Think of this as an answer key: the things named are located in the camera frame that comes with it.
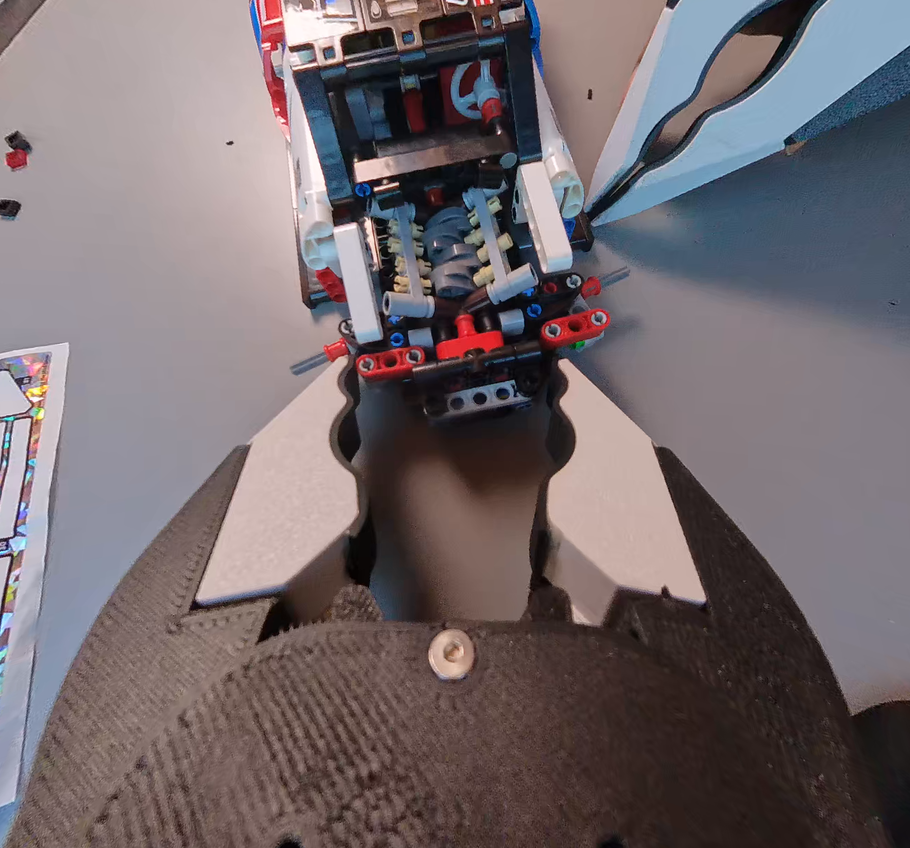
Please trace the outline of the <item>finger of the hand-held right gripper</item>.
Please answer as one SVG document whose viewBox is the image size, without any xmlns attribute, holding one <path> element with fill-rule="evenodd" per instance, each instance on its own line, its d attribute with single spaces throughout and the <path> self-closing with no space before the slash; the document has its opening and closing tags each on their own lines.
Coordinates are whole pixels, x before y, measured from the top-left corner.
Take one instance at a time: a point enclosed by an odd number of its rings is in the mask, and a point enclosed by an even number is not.
<svg viewBox="0 0 910 848">
<path fill-rule="evenodd" d="M 667 0 L 595 167 L 586 210 L 605 210 L 644 149 L 698 94 L 727 39 L 781 0 Z"/>
<path fill-rule="evenodd" d="M 701 115 L 673 154 L 610 194 L 606 225 L 684 195 L 786 146 L 787 137 L 908 49 L 909 0 L 820 0 L 755 90 Z"/>
</svg>

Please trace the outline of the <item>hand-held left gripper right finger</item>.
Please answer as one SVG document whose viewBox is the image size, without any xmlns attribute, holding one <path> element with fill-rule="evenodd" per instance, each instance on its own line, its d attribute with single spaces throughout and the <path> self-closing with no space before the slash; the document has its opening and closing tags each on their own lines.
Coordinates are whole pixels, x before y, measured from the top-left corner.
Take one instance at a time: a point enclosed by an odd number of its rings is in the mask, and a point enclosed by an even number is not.
<svg viewBox="0 0 910 848">
<path fill-rule="evenodd" d="M 576 623 L 623 592 L 703 607 L 707 597 L 652 439 L 568 360 L 552 373 L 542 573 Z"/>
</svg>

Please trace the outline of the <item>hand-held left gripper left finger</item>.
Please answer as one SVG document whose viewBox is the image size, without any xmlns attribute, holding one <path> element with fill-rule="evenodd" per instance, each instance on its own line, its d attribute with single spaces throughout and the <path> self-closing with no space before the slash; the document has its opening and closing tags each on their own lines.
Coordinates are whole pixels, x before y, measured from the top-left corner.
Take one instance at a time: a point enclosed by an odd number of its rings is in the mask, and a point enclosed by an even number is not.
<svg viewBox="0 0 910 848">
<path fill-rule="evenodd" d="M 279 596 L 327 608 L 351 577 L 351 539 L 366 518 L 352 465 L 358 377 L 333 362 L 251 440 L 203 571 L 202 608 Z"/>
</svg>

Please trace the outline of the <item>blue white lego race car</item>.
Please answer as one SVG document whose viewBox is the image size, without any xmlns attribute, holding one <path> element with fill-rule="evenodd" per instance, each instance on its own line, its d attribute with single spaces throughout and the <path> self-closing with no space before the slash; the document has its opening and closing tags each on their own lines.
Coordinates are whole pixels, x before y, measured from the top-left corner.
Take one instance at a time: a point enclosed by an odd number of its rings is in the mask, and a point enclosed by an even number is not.
<svg viewBox="0 0 910 848">
<path fill-rule="evenodd" d="M 527 408 L 610 325 L 533 0 L 249 0 L 309 308 L 431 422 Z"/>
</svg>

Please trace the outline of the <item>holographic sticker sheet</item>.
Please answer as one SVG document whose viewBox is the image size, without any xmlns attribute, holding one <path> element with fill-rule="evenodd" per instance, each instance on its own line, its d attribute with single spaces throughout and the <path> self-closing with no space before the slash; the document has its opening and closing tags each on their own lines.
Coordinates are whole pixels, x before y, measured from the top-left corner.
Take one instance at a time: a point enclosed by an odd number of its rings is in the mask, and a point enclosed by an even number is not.
<svg viewBox="0 0 910 848">
<path fill-rule="evenodd" d="M 69 346 L 1 357 L 1 805 L 17 796 Z"/>
</svg>

